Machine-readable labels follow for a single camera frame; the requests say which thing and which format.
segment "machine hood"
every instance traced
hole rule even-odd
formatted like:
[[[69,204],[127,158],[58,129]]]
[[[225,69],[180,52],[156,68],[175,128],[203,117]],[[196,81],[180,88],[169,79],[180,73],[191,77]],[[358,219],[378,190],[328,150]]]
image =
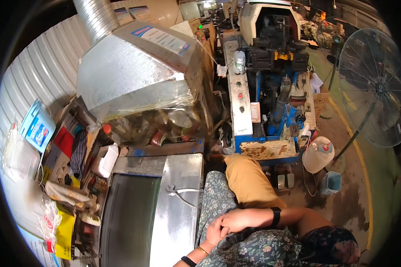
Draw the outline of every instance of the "machine hood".
[[[80,58],[77,96],[99,121],[191,105],[203,91],[201,57],[189,36],[135,20],[103,35]]]

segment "watch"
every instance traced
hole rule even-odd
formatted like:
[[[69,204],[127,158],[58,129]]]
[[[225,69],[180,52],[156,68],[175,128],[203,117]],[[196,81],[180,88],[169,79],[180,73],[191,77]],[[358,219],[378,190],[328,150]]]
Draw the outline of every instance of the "watch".
[[[279,224],[281,209],[278,207],[272,207],[271,209],[273,211],[273,221],[271,227],[272,229],[277,229]]]

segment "light blue bucket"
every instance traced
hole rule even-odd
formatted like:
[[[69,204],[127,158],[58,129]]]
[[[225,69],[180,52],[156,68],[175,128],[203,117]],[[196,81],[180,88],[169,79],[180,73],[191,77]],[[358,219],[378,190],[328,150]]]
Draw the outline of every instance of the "light blue bucket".
[[[41,107],[40,99],[36,99],[22,121],[19,133],[41,153],[44,153],[56,125],[49,114]]]
[[[339,173],[329,171],[321,180],[319,192],[323,195],[337,193],[342,187],[342,176]]]

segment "floral dress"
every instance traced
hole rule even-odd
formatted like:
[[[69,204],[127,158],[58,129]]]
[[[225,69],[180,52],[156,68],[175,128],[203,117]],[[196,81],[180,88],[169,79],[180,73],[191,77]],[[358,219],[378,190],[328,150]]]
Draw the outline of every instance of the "floral dress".
[[[197,245],[205,240],[215,218],[237,208],[223,173],[207,174],[202,203]],[[358,243],[343,227],[317,228],[300,240],[288,228],[246,228],[229,234],[196,266],[357,266],[359,256]]]

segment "pliers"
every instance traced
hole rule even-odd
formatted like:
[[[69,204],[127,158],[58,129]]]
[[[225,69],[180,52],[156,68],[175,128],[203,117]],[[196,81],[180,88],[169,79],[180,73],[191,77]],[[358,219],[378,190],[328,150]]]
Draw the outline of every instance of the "pliers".
[[[182,198],[182,196],[180,195],[180,193],[182,193],[182,192],[199,192],[199,190],[198,189],[193,189],[193,188],[182,188],[182,189],[178,189],[178,190],[176,190],[175,189],[175,185],[174,184],[171,184],[171,185],[168,185],[167,187],[166,187],[166,192],[168,193],[168,195],[170,195],[170,196],[177,196],[179,199],[181,199],[181,201],[183,201],[185,204],[187,204],[187,205],[189,205],[189,206],[191,206],[191,207],[193,207],[193,208],[196,208],[196,206],[195,205],[192,205],[191,203],[189,203],[189,202],[187,202],[186,200],[184,200],[183,198]]]

